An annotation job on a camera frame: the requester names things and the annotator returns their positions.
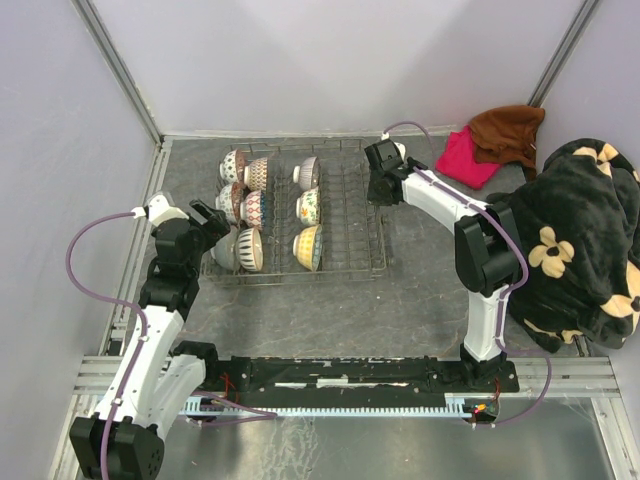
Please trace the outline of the yellow dotted bowl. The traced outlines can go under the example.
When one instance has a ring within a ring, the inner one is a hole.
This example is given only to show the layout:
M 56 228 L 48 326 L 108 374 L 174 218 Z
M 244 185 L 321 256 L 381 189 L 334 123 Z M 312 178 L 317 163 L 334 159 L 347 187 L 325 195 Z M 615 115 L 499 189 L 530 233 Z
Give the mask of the yellow dotted bowl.
M 321 225 L 307 227 L 294 238 L 293 254 L 298 263 L 309 271 L 315 272 L 318 270 L 322 248 Z

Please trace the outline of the multicolour scale pattern bowl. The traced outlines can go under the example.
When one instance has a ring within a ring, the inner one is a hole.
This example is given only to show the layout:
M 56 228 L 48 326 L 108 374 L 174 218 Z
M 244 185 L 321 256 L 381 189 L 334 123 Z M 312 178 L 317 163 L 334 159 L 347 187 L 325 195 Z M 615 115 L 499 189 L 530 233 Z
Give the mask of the multicolour scale pattern bowl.
M 243 182 L 250 191 L 265 191 L 268 184 L 269 158 L 249 161 L 244 169 Z

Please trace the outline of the brown cloth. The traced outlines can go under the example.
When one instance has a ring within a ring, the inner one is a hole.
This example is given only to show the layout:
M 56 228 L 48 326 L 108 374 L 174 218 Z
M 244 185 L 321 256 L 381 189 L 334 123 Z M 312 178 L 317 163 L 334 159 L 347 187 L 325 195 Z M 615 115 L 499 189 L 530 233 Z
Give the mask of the brown cloth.
M 545 110 L 511 105 L 487 110 L 473 117 L 468 126 L 474 144 L 474 159 L 481 164 L 518 163 L 525 179 L 537 176 L 536 136 Z

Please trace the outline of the grey wire dish rack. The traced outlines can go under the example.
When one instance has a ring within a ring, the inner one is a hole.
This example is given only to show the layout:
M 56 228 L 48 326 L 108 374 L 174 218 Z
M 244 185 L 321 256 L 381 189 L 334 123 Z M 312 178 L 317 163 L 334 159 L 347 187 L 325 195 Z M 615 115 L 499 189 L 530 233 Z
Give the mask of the grey wire dish rack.
M 276 142 L 233 142 L 247 160 L 267 157 L 266 219 L 261 239 L 264 266 L 259 272 L 235 273 L 211 257 L 202 275 L 225 286 L 262 286 L 332 280 L 366 281 L 386 267 L 385 234 L 379 209 L 367 200 L 369 165 L 363 138 L 294 138 Z M 294 167 L 315 156 L 319 160 L 319 203 L 322 255 L 318 270 L 302 266 L 293 252 L 294 238 L 304 229 L 295 203 L 302 189 L 293 181 Z

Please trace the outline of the black floral blanket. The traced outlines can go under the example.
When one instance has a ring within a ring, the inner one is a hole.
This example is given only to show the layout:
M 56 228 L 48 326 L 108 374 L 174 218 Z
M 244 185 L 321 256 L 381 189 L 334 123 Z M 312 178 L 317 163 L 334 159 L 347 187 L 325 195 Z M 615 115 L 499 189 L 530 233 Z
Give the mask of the black floral blanket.
M 528 265 L 508 312 L 542 349 L 576 337 L 620 349 L 639 325 L 639 174 L 610 143 L 581 138 L 487 202 L 511 208 Z

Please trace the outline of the red green dotted bowl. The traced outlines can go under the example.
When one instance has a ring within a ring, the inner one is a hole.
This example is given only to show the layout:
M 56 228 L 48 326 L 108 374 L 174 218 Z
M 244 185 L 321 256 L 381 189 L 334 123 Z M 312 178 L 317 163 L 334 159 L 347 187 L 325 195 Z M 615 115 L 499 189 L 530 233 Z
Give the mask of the red green dotted bowl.
M 240 206 L 244 200 L 245 186 L 241 182 L 225 185 L 215 200 L 218 210 L 222 210 L 230 224 L 237 225 L 240 221 Z

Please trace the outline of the pink cloth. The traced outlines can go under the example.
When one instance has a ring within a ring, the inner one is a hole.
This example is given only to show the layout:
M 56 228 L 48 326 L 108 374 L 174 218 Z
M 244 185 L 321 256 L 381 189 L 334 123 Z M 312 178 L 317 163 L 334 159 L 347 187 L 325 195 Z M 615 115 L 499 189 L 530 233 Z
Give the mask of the pink cloth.
M 465 126 L 452 132 L 444 152 L 435 163 L 435 169 L 474 190 L 480 190 L 501 169 L 499 164 L 477 162 L 471 129 Z

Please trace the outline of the orange green leaf bowl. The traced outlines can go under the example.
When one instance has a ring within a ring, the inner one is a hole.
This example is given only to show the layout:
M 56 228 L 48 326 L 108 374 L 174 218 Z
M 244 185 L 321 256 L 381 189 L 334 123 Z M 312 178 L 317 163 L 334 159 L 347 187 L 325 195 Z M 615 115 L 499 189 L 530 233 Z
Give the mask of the orange green leaf bowl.
M 320 223 L 320 196 L 318 187 L 303 192 L 297 199 L 296 217 L 305 226 L 315 226 Z

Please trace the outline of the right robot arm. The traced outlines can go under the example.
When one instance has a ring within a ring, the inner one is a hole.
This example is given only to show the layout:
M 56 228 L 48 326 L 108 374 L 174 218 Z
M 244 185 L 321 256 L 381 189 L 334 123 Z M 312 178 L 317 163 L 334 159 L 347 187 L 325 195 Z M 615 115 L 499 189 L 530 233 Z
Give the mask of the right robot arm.
M 528 280 L 528 267 L 511 208 L 475 200 L 440 180 L 389 138 L 365 148 L 367 199 L 375 206 L 406 203 L 446 227 L 454 238 L 456 274 L 468 291 L 467 332 L 459 379 L 481 391 L 506 364 L 508 299 Z

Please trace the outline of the green diamond pattern bowl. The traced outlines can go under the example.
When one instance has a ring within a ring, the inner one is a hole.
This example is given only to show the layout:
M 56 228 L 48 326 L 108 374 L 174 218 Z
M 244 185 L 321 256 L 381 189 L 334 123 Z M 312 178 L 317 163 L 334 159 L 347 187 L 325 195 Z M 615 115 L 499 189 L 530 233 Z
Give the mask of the green diamond pattern bowl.
M 219 173 L 227 184 L 244 182 L 244 170 L 246 167 L 245 152 L 235 149 L 228 152 L 219 164 Z

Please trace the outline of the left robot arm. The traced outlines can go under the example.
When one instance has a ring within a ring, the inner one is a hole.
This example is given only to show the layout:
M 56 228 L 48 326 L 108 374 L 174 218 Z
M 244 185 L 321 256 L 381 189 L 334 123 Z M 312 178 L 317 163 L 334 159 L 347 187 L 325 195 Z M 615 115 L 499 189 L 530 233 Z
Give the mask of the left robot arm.
M 223 211 L 200 200 L 190 206 L 200 220 L 163 193 L 123 214 L 152 225 L 156 256 L 138 301 L 112 301 L 135 314 L 134 332 L 95 410 L 75 418 L 69 430 L 87 479 L 156 478 L 166 436 L 187 399 L 220 381 L 213 347 L 169 355 L 198 295 L 202 257 L 231 231 Z

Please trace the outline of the grey speckled bowl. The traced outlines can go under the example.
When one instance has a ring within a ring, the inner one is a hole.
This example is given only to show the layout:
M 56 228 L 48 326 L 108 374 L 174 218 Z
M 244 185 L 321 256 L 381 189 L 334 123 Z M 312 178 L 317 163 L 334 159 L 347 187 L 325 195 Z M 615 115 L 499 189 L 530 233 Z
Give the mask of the grey speckled bowl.
M 221 268 L 231 272 L 236 272 L 240 268 L 235 250 L 238 235 L 239 230 L 236 227 L 231 227 L 230 232 L 217 242 L 211 252 L 214 261 Z

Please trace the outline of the black striped white bowl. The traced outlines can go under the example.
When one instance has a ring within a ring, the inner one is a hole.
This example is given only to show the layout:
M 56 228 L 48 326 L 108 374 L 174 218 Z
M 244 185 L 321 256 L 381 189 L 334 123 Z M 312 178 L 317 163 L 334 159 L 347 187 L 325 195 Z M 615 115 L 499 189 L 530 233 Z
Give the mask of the black striped white bowl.
M 263 268 L 264 253 L 260 230 L 256 227 L 243 230 L 236 241 L 236 257 L 240 266 L 249 272 Z

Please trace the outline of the red lattice pattern bowl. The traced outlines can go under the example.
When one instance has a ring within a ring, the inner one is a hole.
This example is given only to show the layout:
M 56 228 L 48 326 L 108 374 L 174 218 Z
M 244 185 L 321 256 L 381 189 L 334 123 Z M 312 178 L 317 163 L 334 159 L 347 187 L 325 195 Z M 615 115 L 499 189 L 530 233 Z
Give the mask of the red lattice pattern bowl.
M 265 205 L 264 192 L 262 190 L 251 191 L 240 205 L 241 220 L 251 228 L 262 230 Z

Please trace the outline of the purple striped white bowl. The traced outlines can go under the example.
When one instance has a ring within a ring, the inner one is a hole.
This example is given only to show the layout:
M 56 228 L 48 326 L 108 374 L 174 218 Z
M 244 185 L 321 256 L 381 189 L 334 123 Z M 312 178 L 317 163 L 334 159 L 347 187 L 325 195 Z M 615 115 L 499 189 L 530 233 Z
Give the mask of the purple striped white bowl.
M 301 190 L 307 191 L 316 188 L 320 180 L 320 162 L 316 156 L 305 159 L 300 165 L 294 167 L 293 181 Z

